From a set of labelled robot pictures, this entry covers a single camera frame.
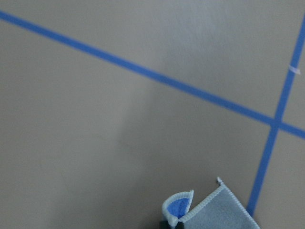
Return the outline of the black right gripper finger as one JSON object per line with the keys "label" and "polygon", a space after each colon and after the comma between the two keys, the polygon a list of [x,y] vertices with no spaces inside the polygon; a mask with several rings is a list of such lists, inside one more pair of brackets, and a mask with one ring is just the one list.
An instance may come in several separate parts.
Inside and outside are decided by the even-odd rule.
{"label": "black right gripper finger", "polygon": [[184,229],[184,224],[178,222],[175,226],[171,226],[168,221],[160,221],[159,229]]}

